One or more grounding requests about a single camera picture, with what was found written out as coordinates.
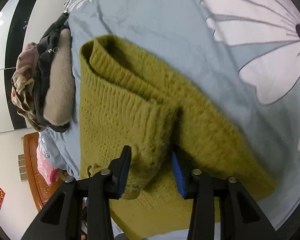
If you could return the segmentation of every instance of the pile of clothes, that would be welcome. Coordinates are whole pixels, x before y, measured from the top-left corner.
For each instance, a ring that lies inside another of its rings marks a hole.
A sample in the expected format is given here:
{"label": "pile of clothes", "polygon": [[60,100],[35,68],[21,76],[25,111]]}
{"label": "pile of clothes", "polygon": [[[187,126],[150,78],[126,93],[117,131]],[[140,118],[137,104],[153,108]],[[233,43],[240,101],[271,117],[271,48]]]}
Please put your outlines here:
{"label": "pile of clothes", "polygon": [[71,34],[63,13],[38,44],[27,44],[18,57],[12,76],[11,100],[37,131],[69,128],[74,105],[71,67]]}

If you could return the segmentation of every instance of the folded sweater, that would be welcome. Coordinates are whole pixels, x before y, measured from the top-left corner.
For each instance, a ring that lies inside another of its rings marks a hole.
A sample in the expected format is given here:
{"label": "folded sweater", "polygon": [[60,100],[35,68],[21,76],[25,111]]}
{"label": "folded sweater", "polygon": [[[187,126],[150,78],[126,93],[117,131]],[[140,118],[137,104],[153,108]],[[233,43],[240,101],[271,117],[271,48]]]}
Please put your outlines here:
{"label": "folded sweater", "polygon": [[124,198],[111,201],[112,217],[129,239],[189,227],[192,201],[178,194],[172,144],[212,176],[237,177],[256,200],[273,192],[275,182],[237,128],[167,64],[113,35],[84,44],[80,59],[80,177],[94,175],[131,146]]}

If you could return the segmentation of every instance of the blue gripper pad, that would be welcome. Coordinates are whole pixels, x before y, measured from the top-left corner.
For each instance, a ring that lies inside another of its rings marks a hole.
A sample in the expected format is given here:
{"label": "blue gripper pad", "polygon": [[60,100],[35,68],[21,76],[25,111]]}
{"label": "blue gripper pad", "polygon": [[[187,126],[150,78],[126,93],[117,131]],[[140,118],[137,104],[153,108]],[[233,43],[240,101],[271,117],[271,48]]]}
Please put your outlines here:
{"label": "blue gripper pad", "polygon": [[186,182],[183,177],[177,156],[174,152],[172,152],[172,170],[174,179],[177,184],[178,192],[180,193],[182,198],[186,197]]}

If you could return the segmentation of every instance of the white wall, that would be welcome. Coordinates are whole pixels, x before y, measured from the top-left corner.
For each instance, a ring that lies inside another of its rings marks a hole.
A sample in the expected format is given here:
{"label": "white wall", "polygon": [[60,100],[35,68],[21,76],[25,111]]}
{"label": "white wall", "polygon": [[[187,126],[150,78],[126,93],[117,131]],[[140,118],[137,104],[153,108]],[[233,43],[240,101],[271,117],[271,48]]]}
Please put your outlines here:
{"label": "white wall", "polygon": [[21,182],[18,155],[23,154],[21,137],[34,129],[0,134],[0,187],[6,193],[0,210],[0,226],[11,240],[20,240],[37,215],[29,183]]}

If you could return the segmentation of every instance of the pink pillow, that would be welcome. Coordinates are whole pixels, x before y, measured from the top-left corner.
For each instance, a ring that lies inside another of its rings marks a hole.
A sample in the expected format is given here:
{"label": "pink pillow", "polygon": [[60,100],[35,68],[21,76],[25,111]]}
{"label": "pink pillow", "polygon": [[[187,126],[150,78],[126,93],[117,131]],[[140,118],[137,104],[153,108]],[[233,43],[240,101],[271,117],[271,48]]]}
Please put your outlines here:
{"label": "pink pillow", "polygon": [[46,183],[51,186],[57,180],[58,168],[53,167],[37,147],[38,171],[44,177]]}

